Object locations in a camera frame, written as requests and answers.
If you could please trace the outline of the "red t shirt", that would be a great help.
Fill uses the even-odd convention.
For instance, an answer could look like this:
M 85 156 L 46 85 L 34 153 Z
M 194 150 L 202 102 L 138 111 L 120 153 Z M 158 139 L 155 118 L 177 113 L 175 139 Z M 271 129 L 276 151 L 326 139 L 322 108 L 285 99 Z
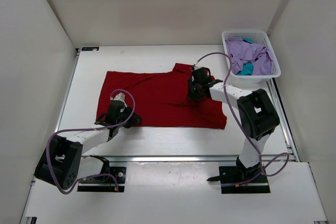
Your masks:
M 188 99 L 191 66 L 176 63 L 164 73 L 108 71 L 98 100 L 97 114 L 105 113 L 114 90 L 128 91 L 125 101 L 142 118 L 140 126 L 201 127 L 224 129 L 227 117 L 222 103 L 203 98 Z

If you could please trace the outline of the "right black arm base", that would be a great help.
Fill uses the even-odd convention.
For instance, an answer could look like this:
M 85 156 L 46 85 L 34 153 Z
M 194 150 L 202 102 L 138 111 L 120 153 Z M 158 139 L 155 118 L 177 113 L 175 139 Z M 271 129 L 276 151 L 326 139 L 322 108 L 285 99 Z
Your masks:
M 260 164 L 246 168 L 239 158 L 236 166 L 220 166 L 219 175 L 207 182 L 220 182 L 222 194 L 268 194 L 270 187 L 267 177 L 261 172 Z

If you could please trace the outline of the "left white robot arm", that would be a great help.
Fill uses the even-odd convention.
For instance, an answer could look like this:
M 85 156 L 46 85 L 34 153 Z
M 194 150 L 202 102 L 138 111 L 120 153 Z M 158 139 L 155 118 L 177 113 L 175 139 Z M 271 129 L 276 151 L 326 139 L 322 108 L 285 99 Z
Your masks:
M 68 194 L 79 180 L 87 177 L 105 182 L 110 176 L 107 159 L 98 155 L 83 158 L 82 155 L 112 140 L 120 128 L 129 129 L 141 121 L 142 118 L 125 102 L 111 101 L 107 111 L 97 117 L 93 128 L 61 130 L 52 135 L 34 176 L 58 187 L 63 194 Z

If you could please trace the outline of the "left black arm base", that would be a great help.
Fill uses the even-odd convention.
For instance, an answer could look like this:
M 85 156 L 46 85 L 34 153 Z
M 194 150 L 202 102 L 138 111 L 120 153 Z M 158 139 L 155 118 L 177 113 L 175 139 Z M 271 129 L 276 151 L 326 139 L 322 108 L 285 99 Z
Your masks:
M 77 178 L 78 192 L 122 193 L 125 190 L 127 165 L 98 155 L 83 157 Z

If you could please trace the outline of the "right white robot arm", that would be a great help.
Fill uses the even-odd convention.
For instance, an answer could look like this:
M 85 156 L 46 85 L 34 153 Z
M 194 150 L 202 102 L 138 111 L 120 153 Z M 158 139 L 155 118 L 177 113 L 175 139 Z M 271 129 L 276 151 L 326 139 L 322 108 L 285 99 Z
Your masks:
M 267 92 L 242 90 L 213 79 L 208 68 L 192 67 L 188 81 L 188 98 L 227 104 L 239 113 L 238 123 L 246 136 L 243 150 L 237 159 L 236 177 L 247 182 L 255 175 L 254 168 L 260 167 L 260 155 L 266 141 L 279 125 L 280 119 Z

